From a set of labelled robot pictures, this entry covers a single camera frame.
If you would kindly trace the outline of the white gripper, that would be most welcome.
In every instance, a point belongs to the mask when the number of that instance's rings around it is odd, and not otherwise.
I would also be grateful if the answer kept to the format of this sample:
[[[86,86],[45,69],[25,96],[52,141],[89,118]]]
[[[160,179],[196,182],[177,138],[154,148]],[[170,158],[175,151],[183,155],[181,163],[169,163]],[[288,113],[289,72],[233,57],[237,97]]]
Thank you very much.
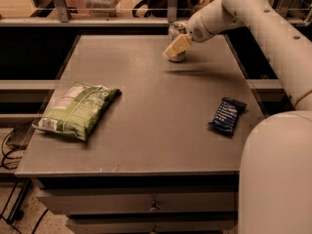
[[[192,46],[192,40],[203,43],[215,37],[225,29],[226,16],[220,4],[209,4],[197,11],[186,24],[188,34],[179,34],[163,52],[169,60],[185,60],[186,51]]]

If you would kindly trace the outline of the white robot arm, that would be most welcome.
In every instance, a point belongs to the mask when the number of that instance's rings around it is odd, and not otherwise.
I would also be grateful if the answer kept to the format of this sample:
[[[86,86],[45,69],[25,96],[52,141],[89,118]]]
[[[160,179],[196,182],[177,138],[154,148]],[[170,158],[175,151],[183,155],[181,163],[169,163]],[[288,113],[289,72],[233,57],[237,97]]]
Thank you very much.
[[[237,234],[312,234],[312,45],[273,0],[214,0],[186,23],[164,55],[246,27],[275,73],[248,85],[259,104],[280,105],[249,134],[239,172]]]

